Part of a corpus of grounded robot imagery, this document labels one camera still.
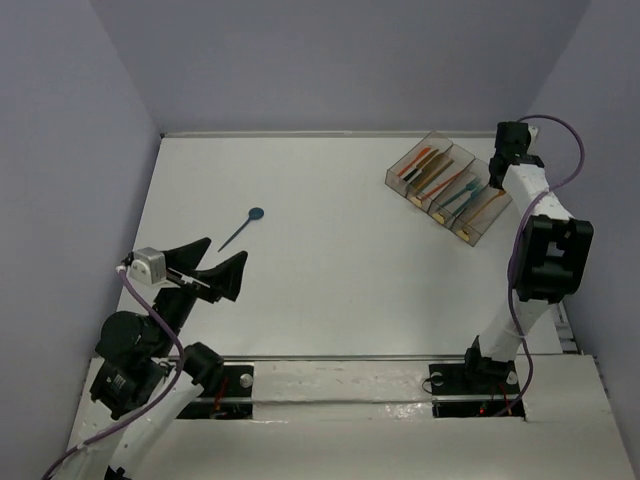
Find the orange spoon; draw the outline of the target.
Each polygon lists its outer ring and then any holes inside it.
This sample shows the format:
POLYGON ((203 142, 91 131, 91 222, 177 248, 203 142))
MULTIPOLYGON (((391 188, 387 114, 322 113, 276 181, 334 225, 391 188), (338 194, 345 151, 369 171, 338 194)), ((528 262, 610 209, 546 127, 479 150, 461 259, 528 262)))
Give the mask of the orange spoon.
POLYGON ((480 216, 495 200, 503 197, 506 194, 505 191, 498 191, 490 199, 488 199, 468 220, 467 223, 472 223, 478 216, 480 216))

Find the teal fork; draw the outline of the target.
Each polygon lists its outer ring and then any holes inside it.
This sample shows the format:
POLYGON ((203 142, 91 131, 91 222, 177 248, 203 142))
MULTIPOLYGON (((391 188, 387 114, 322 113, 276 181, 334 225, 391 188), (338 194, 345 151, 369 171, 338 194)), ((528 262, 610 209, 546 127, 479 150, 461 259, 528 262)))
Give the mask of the teal fork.
POLYGON ((486 186, 477 186, 469 196, 452 212, 453 217, 458 217, 467 207, 468 205, 475 200, 475 198, 480 195, 486 186))
POLYGON ((450 203, 454 202, 455 200, 457 200, 459 197, 461 197, 462 195, 464 195, 466 192, 473 192, 475 190, 475 188, 479 185, 479 180, 478 179, 474 179, 473 181, 467 183, 462 189, 460 189, 458 192, 456 192, 455 194, 453 194, 451 197, 449 197, 446 201, 444 201, 441 206, 442 207, 446 207, 448 206, 450 203))

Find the orange-red chopstick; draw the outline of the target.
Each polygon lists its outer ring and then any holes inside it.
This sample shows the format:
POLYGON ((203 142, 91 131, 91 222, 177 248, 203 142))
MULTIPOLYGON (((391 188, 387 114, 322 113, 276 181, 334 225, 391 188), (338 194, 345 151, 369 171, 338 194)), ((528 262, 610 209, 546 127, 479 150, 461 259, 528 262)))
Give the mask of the orange-red chopstick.
POLYGON ((463 172, 464 172, 464 170, 460 170, 459 172, 455 173, 454 175, 449 177, 444 182, 440 183, 438 186, 436 186, 432 190, 428 191, 426 194, 423 195, 423 197, 422 197, 423 200, 426 199, 426 198, 433 197, 437 192, 439 192, 440 190, 442 190, 443 188, 448 186, 450 183, 452 183, 454 180, 456 180, 463 172))

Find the gold knife dark handle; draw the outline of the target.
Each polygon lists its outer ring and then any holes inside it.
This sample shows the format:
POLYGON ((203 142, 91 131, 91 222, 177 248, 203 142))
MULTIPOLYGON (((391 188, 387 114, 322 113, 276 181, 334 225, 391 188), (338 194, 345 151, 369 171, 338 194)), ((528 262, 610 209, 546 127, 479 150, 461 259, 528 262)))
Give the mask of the gold knife dark handle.
POLYGON ((425 169, 425 167, 439 154, 437 149, 428 152, 426 155, 421 157, 417 163, 414 165, 414 168, 403 177, 403 180, 407 183, 414 181, 425 169))

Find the blue spoon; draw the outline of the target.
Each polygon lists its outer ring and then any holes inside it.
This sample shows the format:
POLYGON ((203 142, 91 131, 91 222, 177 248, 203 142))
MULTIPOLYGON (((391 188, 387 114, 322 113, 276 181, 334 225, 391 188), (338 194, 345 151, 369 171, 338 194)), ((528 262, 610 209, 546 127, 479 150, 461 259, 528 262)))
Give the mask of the blue spoon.
POLYGON ((247 212, 247 218, 245 221, 226 239, 222 245, 218 248, 218 252, 224 250, 237 236, 252 222, 262 219, 265 215, 265 211, 261 207, 252 207, 247 212))

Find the orange plastic knife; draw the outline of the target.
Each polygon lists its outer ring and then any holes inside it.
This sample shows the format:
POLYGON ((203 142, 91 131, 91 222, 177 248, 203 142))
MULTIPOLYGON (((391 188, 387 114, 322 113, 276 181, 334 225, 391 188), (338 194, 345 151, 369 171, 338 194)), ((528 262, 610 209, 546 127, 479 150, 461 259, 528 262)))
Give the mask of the orange plastic knife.
POLYGON ((407 163, 402 170, 398 172, 398 177, 403 177, 409 170, 414 168, 414 165, 421 160, 425 155, 427 155, 431 151, 431 147, 423 148, 419 151, 419 153, 415 156, 413 160, 407 163))

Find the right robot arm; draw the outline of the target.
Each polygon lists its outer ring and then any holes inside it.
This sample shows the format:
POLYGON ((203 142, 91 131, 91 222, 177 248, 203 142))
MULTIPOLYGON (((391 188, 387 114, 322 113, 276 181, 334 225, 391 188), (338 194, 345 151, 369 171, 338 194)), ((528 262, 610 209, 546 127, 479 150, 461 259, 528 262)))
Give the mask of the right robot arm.
POLYGON ((511 197, 520 221, 507 264, 504 306, 475 337, 460 368, 462 384, 473 393, 505 383, 518 353, 528 352, 527 336, 535 323, 578 290, 594 236, 592 223, 572 215, 556 195, 581 173, 584 142, 568 122, 548 118, 571 134, 579 155, 566 178, 550 183, 543 160, 531 151, 536 118, 526 115, 497 126, 489 184, 511 197))

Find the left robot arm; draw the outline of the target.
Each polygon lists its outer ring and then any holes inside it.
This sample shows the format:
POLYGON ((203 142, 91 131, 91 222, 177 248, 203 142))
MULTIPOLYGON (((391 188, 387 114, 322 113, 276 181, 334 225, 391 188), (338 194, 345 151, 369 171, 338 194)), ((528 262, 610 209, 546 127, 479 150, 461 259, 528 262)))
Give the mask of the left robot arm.
POLYGON ((160 437, 198 396, 226 385, 223 358, 179 334, 197 301, 238 298, 248 254, 207 270, 211 240, 170 250, 141 248, 116 268, 142 313, 117 311, 103 323, 95 352, 102 364, 89 389, 77 443, 46 479, 132 479, 160 437))

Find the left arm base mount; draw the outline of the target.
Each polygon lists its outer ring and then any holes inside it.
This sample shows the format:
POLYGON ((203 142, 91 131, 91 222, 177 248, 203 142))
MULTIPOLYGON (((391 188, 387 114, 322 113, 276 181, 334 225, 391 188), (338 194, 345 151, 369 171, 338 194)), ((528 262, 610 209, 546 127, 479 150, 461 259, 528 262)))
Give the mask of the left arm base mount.
POLYGON ((224 365, 221 379, 187 405, 179 420, 250 420, 253 418, 254 364, 224 365))

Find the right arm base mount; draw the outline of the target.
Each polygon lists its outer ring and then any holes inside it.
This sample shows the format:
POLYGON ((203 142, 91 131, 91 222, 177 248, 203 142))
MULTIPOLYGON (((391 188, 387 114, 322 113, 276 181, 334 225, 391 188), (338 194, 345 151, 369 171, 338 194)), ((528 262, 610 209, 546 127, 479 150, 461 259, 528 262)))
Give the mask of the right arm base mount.
POLYGON ((431 395, 435 418, 526 418, 518 383, 469 380, 463 363, 432 363, 421 388, 431 395))

